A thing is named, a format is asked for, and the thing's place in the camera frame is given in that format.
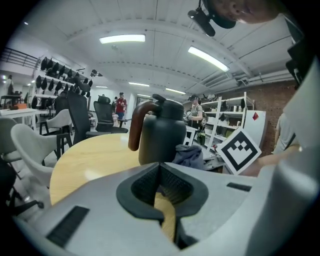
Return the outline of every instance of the man in red shirt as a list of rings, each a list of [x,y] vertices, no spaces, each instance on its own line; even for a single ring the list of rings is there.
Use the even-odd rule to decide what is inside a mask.
[[[118,115],[118,120],[122,120],[124,118],[125,111],[127,109],[127,101],[124,98],[123,92],[120,92],[119,95],[120,95],[120,98],[116,100],[116,104],[115,104],[115,114]]]

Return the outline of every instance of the railing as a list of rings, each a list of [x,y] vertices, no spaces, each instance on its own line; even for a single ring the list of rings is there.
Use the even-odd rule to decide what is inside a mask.
[[[38,58],[8,47],[4,48],[0,61],[17,64],[31,69],[36,69],[39,63]]]

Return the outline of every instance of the black kettle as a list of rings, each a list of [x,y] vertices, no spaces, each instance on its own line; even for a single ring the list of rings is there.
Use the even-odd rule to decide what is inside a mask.
[[[176,156],[176,146],[184,143],[187,133],[182,121],[184,106],[158,94],[152,97],[157,100],[155,103],[142,102],[132,114],[128,147],[136,151],[140,142],[141,165],[172,162]]]

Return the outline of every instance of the round table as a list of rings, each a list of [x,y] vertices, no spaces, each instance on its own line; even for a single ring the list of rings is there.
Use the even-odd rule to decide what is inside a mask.
[[[115,133],[88,138],[69,148],[52,172],[51,204],[91,180],[139,166],[139,151],[131,151],[128,141],[128,133]],[[154,207],[163,212],[162,230],[173,240],[175,208],[161,193],[156,194]]]

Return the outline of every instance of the brick wall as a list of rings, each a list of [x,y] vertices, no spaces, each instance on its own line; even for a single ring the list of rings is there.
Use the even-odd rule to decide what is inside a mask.
[[[246,92],[247,96],[255,100],[255,110],[266,111],[267,129],[262,146],[262,156],[270,155],[274,149],[275,133],[279,116],[283,108],[295,93],[295,82],[277,82],[263,84],[221,93],[222,99],[241,97]]]

